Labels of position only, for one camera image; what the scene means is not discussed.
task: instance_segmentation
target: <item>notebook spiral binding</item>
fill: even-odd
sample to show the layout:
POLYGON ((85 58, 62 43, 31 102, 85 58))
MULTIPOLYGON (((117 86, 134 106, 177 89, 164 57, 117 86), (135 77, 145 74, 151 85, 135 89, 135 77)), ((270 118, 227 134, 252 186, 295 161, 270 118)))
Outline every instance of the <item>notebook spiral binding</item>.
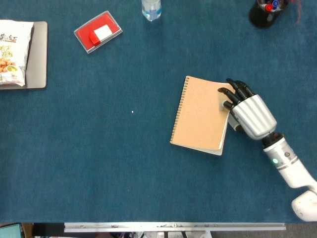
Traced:
POLYGON ((175 134, 175 131, 176 131, 176 127, 177 127, 178 119, 179 119, 179 116, 180 116, 180 112, 181 112, 181 110, 182 110, 183 101, 184 101, 184 98, 185 98, 185 94, 186 94, 188 82, 189 82, 189 77, 186 77, 186 78, 185 78, 185 82, 184 82, 184 87, 183 87, 182 95, 181 95, 181 97, 180 97, 180 102, 179 102, 179 105, 178 105, 176 117, 175 117, 175 123, 174 123, 174 128, 173 128, 173 131, 172 131, 172 136, 171 136, 171 138, 170 138, 170 142, 171 142, 171 143, 173 143, 173 138, 174 138, 174 134, 175 134))

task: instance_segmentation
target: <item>floor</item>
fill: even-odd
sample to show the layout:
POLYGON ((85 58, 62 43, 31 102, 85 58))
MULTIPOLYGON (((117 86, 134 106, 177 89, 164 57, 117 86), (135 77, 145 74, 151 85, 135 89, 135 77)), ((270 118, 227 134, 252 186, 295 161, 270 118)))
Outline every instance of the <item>floor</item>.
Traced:
POLYGON ((317 223, 286 224, 286 231, 215 232, 212 238, 317 238, 317 223))

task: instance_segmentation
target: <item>blue table surface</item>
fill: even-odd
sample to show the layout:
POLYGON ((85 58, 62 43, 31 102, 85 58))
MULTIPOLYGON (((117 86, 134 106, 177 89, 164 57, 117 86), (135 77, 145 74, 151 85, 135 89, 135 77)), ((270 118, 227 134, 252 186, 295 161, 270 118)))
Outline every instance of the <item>blue table surface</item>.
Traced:
POLYGON ((150 23, 140 0, 2 0, 2 19, 46 21, 49 45, 46 89, 0 92, 0 221, 299 222, 305 188, 260 142, 229 128, 221 157, 169 143, 185 76, 231 77, 317 178, 317 2, 266 30, 253 3, 162 1, 150 23), (88 55, 73 31, 105 10, 123 33, 88 55))

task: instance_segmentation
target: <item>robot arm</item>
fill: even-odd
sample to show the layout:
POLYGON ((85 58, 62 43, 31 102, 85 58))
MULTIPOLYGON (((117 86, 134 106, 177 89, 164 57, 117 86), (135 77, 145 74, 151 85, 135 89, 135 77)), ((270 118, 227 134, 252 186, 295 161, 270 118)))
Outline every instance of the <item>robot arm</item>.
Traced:
POLYGON ((226 88, 218 91, 232 101, 223 102, 230 110, 230 124, 241 128, 254 140, 262 140, 264 152, 270 158, 282 177, 291 188, 307 186, 308 191, 292 202, 296 215, 304 221, 317 221, 317 182, 306 170, 302 162, 288 145, 284 136, 275 133, 276 120, 261 97, 255 94, 244 82, 227 79, 236 94, 226 88))

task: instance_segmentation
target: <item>robot finger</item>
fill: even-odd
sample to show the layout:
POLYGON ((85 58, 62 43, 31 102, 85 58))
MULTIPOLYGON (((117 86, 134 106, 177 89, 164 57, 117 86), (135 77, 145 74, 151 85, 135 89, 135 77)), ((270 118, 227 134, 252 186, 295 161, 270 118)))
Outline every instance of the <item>robot finger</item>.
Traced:
POLYGON ((251 90, 251 88, 245 84, 242 81, 236 81, 236 83, 240 84, 242 86, 242 88, 246 91, 246 93, 248 94, 249 97, 252 97, 255 95, 255 93, 251 90))
POLYGON ((248 94, 244 91, 243 87, 239 83, 236 83, 230 78, 227 78, 227 82, 234 88, 234 90, 236 91, 236 94, 239 96, 239 98, 242 101, 249 97, 248 94))
POLYGON ((241 100, 239 98, 237 98, 233 92, 231 92, 229 89, 227 88, 218 88, 218 92, 223 93, 225 95, 227 95, 227 97, 232 101, 233 105, 237 105, 238 103, 241 102, 241 100))
POLYGON ((223 102, 223 106, 224 106, 225 108, 227 108, 228 110, 231 110, 231 109, 234 108, 234 105, 233 105, 232 103, 228 102, 228 101, 224 101, 224 102, 223 102))

